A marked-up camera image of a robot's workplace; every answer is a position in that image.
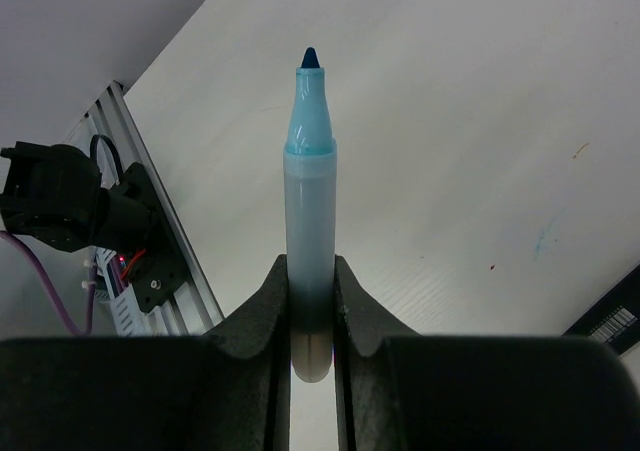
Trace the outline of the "aluminium mounting rail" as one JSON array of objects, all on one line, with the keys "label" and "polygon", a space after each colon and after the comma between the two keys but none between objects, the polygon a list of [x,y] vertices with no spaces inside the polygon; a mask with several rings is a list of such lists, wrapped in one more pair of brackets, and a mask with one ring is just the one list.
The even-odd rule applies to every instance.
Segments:
[{"label": "aluminium mounting rail", "polygon": [[102,174],[111,213],[95,247],[120,336],[199,335],[223,313],[161,183],[124,100],[112,82],[79,121],[68,141]]}]

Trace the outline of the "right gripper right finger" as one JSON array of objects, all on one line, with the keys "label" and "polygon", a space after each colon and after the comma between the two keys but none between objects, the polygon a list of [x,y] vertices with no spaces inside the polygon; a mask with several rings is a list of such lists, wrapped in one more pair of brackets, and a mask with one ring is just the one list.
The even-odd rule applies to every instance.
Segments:
[{"label": "right gripper right finger", "polygon": [[614,352],[582,337],[421,335],[334,278],[343,450],[635,450],[639,395]]}]

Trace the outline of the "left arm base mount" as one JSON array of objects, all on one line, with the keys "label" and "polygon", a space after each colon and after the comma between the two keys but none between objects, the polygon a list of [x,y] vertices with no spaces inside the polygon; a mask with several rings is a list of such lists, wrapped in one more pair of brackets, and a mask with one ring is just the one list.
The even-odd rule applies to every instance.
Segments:
[{"label": "left arm base mount", "polygon": [[146,168],[123,167],[105,135],[89,151],[18,142],[1,151],[10,167],[1,218],[13,235],[28,235],[64,252],[89,246],[126,260],[121,277],[148,313],[186,281],[188,267]]}]

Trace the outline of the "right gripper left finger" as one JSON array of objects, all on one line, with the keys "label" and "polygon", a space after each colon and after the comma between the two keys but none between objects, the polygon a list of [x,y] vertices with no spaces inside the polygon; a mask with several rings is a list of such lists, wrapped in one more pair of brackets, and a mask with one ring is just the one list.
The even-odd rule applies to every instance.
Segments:
[{"label": "right gripper left finger", "polygon": [[5,450],[285,450],[286,260],[201,336],[1,345]]}]

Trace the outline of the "light blue pen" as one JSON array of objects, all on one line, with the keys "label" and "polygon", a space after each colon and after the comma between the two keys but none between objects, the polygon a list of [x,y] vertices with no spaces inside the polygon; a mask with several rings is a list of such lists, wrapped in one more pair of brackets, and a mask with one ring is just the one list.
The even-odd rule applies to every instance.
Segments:
[{"label": "light blue pen", "polygon": [[301,380],[316,383],[332,362],[337,144],[312,47],[295,72],[283,170],[291,360]]}]

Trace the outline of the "black purple highlighter pen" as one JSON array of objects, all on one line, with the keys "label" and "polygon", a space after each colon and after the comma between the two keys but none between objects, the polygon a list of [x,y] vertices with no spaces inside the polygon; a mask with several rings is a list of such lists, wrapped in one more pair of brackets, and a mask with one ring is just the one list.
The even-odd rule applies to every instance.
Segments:
[{"label": "black purple highlighter pen", "polygon": [[623,355],[639,343],[640,269],[636,267],[581,316],[564,336],[581,336]]}]

